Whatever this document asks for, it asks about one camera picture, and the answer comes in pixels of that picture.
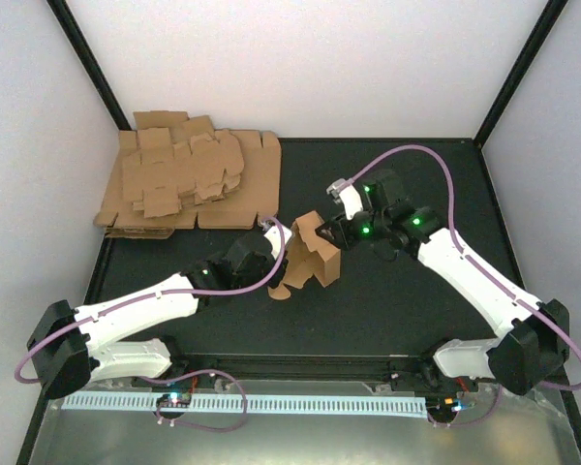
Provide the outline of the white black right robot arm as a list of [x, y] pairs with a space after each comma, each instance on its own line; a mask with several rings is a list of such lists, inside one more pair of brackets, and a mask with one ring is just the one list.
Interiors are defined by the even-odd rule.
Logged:
[[436, 347], [420, 367], [425, 386], [442, 390], [458, 377], [493, 379], [525, 395], [567, 361], [569, 348], [559, 335], [569, 329], [567, 309], [505, 279], [431, 207], [415, 206], [393, 171], [377, 171], [359, 188], [338, 179], [327, 193], [344, 211], [321, 227], [322, 238], [341, 250], [361, 240], [387, 241], [443, 278], [492, 329], [488, 339]]

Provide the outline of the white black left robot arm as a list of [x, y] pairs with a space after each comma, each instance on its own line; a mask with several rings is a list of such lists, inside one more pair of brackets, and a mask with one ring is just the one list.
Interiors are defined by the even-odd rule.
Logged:
[[243, 295], [261, 287], [283, 297], [310, 276], [328, 286], [340, 276], [340, 249], [331, 235], [294, 223], [271, 220], [263, 232], [249, 232], [225, 251], [196, 262], [146, 289], [106, 302], [72, 307], [66, 300], [48, 306], [35, 326], [24, 363], [32, 363], [31, 383], [46, 399], [70, 395], [91, 382], [158, 378], [168, 387], [188, 376], [187, 360], [160, 338], [132, 342], [130, 336], [171, 320], [188, 318], [209, 297]]

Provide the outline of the brown cardboard box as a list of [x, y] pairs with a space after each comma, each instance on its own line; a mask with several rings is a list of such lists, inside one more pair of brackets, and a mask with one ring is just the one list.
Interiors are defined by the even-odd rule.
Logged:
[[317, 236], [316, 228], [323, 225], [324, 221], [316, 210], [294, 220], [286, 272], [276, 288], [267, 289], [271, 298], [288, 299], [291, 289], [302, 289], [311, 278], [316, 278], [323, 288], [340, 278], [341, 250]]

